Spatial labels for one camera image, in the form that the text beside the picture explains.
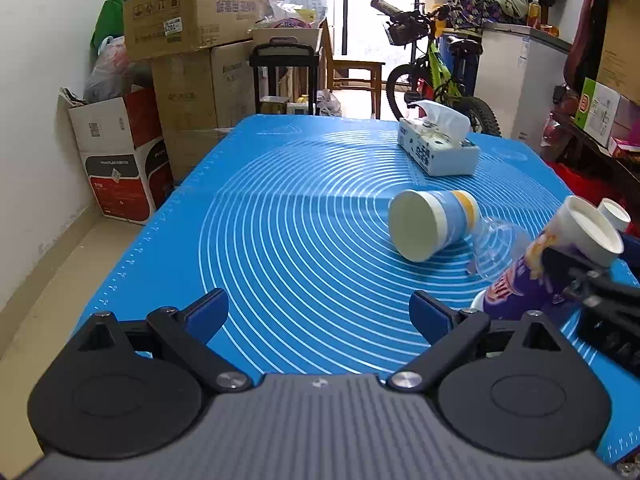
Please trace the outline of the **lower cardboard box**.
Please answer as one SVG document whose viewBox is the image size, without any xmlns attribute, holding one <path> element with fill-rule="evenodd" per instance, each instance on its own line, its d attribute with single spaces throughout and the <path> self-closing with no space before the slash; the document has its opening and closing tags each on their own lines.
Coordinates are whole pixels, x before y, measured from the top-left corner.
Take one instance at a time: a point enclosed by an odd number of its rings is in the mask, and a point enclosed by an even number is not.
<svg viewBox="0 0 640 480">
<path fill-rule="evenodd" d="M 151 61 L 172 174 L 183 181 L 238 124 L 255 113 L 250 41 Z"/>
</svg>

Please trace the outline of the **white red cardboard box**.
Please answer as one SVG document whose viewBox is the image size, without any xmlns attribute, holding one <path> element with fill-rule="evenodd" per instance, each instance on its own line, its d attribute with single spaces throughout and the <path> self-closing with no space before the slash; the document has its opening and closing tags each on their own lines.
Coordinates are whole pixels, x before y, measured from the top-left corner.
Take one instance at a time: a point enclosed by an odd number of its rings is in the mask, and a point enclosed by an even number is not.
<svg viewBox="0 0 640 480">
<path fill-rule="evenodd" d="M 154 91 L 88 103 L 62 88 L 90 188 L 105 217 L 145 224 L 174 190 Z"/>
</svg>

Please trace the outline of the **white chest freezer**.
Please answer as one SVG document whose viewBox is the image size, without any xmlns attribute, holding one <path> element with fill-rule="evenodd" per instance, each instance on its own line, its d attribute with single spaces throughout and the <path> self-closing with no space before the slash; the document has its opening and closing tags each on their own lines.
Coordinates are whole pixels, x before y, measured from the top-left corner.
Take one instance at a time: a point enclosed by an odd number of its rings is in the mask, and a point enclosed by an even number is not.
<svg viewBox="0 0 640 480">
<path fill-rule="evenodd" d="M 570 43 L 528 26 L 488 23 L 479 34 L 445 30 L 440 50 L 458 71 L 463 96 L 454 106 L 472 129 L 540 151 Z"/>
</svg>

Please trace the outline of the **wooden chair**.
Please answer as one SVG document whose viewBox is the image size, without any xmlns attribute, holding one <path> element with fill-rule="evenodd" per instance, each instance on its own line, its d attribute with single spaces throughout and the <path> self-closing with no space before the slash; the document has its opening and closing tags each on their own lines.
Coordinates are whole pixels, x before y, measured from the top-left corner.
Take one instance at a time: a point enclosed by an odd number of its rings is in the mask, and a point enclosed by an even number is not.
<svg viewBox="0 0 640 480">
<path fill-rule="evenodd" d="M 384 62 L 350 60 L 333 52 L 330 28 L 327 21 L 321 24 L 322 48 L 326 59 L 326 88 L 334 90 L 358 90 L 369 93 L 371 115 L 381 118 L 382 71 Z"/>
</svg>

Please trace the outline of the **blue yellow paper cup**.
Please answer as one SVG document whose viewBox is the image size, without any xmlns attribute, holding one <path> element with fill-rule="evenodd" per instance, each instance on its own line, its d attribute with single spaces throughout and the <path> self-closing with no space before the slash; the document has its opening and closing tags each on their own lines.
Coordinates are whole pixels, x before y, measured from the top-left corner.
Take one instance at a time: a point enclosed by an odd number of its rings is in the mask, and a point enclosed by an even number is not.
<svg viewBox="0 0 640 480">
<path fill-rule="evenodd" d="M 399 193 L 390 201 L 387 224 L 395 249 L 421 263 L 470 235 L 480 223 L 480 206 L 462 190 Z"/>
</svg>

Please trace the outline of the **green bicycle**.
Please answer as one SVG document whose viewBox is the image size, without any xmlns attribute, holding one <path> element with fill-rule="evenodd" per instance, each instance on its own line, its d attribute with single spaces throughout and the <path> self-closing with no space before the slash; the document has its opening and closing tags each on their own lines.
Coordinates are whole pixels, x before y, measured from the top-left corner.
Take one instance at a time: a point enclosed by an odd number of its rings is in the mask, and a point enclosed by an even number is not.
<svg viewBox="0 0 640 480">
<path fill-rule="evenodd" d="M 464 82 L 466 69 L 483 53 L 482 45 L 453 34 L 446 38 L 452 65 L 448 66 L 440 54 L 437 25 L 446 22 L 457 8 L 443 3 L 430 12 L 401 11 L 384 0 L 371 0 L 371 6 L 386 16 L 385 31 L 392 46 L 414 47 L 421 39 L 427 41 L 422 55 L 396 66 L 387 77 L 386 98 L 394 117 L 406 118 L 419 101 L 429 100 L 469 118 L 473 132 L 500 136 L 494 111 L 484 100 L 473 96 Z"/>
</svg>

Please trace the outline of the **purple paper cup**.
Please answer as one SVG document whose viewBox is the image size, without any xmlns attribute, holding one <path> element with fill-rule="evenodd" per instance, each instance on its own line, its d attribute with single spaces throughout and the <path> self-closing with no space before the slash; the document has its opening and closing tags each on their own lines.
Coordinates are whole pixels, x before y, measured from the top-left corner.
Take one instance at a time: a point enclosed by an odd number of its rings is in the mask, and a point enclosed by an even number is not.
<svg viewBox="0 0 640 480">
<path fill-rule="evenodd" d="M 608 271 L 622 255 L 620 233 L 592 203 L 568 196 L 524 254 L 480 292 L 472 307 L 494 320 L 518 320 L 537 310 L 564 325 L 577 310 L 564 296 L 570 272 Z"/>
</svg>

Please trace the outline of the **green white box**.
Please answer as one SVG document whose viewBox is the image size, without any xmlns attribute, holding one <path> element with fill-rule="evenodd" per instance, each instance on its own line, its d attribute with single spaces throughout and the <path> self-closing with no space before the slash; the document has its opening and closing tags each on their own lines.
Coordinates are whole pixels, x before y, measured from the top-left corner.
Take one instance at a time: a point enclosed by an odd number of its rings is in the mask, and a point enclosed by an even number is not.
<svg viewBox="0 0 640 480">
<path fill-rule="evenodd" d="M 574 118 L 575 125 L 606 148 L 619 106 L 620 95 L 615 90 L 586 78 Z"/>
</svg>

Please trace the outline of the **tall brown cardboard box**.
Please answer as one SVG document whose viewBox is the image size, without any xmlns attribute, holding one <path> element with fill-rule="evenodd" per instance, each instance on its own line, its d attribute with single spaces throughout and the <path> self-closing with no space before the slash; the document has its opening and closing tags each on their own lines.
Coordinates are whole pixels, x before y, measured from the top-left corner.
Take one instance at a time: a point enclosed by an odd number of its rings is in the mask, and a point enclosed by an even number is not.
<svg viewBox="0 0 640 480">
<path fill-rule="evenodd" d="M 639 0 L 608 0 L 597 82 L 634 104 L 640 101 Z"/>
</svg>

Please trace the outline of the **blue silicone mat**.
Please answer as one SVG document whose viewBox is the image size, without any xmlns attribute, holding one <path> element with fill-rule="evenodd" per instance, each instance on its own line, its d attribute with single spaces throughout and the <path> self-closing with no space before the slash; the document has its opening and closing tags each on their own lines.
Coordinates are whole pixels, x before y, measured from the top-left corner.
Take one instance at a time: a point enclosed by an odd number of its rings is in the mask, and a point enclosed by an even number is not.
<svg viewBox="0 0 640 480">
<path fill-rule="evenodd" d="M 221 356 L 256 380 L 217 399 L 166 452 L 107 465 L 107 478 L 585 479 L 639 442 L 639 383 L 588 344 L 576 350 L 613 401 L 597 452 L 553 464 L 493 460 L 450 434 L 420 398 L 384 379 L 427 347 L 411 325 L 418 289 L 454 308 L 483 289 L 469 242 L 427 262 L 398 255 L 398 193 L 463 190 L 488 216 L 539 233 L 570 192 L 530 148 L 475 137 L 471 177 L 430 178 L 392 122 L 253 116 L 154 214 L 86 307 L 121 320 L 182 307 L 220 287 Z"/>
</svg>

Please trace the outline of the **white paper cup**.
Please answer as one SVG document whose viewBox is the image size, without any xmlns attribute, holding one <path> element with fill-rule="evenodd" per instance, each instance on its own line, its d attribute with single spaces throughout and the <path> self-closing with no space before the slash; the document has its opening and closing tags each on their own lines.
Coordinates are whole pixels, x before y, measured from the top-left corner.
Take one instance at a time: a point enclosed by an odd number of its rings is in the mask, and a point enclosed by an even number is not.
<svg viewBox="0 0 640 480">
<path fill-rule="evenodd" d="M 631 218 L 626 209 L 610 198 L 602 198 L 597 206 L 600 214 L 614 226 L 616 231 L 625 233 L 630 225 Z"/>
</svg>

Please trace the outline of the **clear plastic cup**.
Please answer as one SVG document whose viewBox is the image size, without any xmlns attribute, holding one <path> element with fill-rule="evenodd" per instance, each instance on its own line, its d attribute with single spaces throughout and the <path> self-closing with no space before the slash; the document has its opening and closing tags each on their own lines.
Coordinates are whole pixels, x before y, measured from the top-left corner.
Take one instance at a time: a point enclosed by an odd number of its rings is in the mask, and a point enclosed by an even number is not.
<svg viewBox="0 0 640 480">
<path fill-rule="evenodd" d="M 531 241 L 528 232 L 517 224 L 482 217 L 472 232 L 472 257 L 466 270 L 492 283 L 524 255 Z"/>
</svg>

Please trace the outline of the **white tissue box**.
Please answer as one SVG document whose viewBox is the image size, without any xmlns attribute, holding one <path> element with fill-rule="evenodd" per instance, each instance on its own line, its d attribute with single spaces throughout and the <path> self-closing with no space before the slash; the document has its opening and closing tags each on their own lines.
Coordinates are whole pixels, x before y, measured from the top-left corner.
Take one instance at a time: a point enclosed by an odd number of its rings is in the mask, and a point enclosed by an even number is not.
<svg viewBox="0 0 640 480">
<path fill-rule="evenodd" d="M 468 139 L 469 118 L 431 100 L 409 107 L 417 107 L 421 116 L 398 120 L 398 145 L 430 177 L 472 176 L 480 148 Z"/>
</svg>

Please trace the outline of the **large top cardboard box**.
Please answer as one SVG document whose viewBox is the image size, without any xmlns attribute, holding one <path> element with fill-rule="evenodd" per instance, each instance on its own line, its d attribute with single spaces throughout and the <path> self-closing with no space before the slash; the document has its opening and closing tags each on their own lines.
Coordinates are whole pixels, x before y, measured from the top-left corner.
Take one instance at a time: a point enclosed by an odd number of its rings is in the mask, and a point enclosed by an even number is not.
<svg viewBox="0 0 640 480">
<path fill-rule="evenodd" d="M 264 0 L 124 0 L 127 53 L 141 61 L 247 40 L 264 13 Z"/>
</svg>

